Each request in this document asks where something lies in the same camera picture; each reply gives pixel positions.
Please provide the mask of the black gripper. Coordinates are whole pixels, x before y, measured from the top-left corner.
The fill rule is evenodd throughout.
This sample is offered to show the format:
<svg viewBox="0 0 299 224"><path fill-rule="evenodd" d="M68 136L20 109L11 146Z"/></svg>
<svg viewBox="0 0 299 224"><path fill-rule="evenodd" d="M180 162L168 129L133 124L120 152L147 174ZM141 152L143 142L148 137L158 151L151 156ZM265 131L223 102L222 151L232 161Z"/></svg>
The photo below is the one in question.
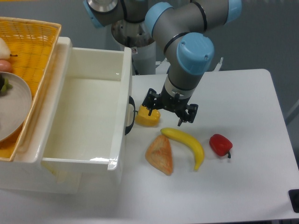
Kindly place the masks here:
<svg viewBox="0 0 299 224"><path fill-rule="evenodd" d="M158 95L154 89L149 88L142 106L149 111L148 116L151 116L154 109L164 109L175 113L179 117L178 126L181 126L182 123L193 123L198 111L197 104L188 105L189 99L180 98L178 93L171 96L166 90L162 90Z"/></svg>

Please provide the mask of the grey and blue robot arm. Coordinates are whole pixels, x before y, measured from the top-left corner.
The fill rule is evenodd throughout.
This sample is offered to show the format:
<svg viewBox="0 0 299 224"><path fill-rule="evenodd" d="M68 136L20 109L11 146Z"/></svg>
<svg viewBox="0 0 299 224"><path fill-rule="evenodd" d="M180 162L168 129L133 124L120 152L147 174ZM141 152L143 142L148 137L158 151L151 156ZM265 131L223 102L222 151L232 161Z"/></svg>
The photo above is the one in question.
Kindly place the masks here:
<svg viewBox="0 0 299 224"><path fill-rule="evenodd" d="M95 27L111 26L116 42L141 50L155 43L170 62L160 93L149 89L143 101L149 112L164 109L180 123L192 123L198 106L189 100L214 56L212 41L204 33L237 19L240 0L190 0L174 8L151 0L85 0Z"/></svg>

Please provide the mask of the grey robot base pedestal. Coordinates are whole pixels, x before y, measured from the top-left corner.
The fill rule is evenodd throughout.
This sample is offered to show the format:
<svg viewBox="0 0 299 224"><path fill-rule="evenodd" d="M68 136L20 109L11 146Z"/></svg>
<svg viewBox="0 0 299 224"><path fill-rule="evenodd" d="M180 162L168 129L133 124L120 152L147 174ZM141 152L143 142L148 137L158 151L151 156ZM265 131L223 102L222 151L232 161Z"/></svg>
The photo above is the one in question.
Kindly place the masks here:
<svg viewBox="0 0 299 224"><path fill-rule="evenodd" d="M131 49L134 74L155 74L156 42L147 30L145 22L129 23L120 20L112 24L111 33L122 50L125 47Z"/></svg>

